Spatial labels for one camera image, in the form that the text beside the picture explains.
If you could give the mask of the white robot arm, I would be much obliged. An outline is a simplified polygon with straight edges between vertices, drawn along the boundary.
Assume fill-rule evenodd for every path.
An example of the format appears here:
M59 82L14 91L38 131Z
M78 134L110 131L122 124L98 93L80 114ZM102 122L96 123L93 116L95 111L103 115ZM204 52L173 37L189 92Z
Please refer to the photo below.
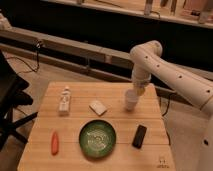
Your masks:
M213 82L163 60L162 52L162 45L156 40L130 50L134 91L141 96L154 75L209 116L196 171L213 171Z

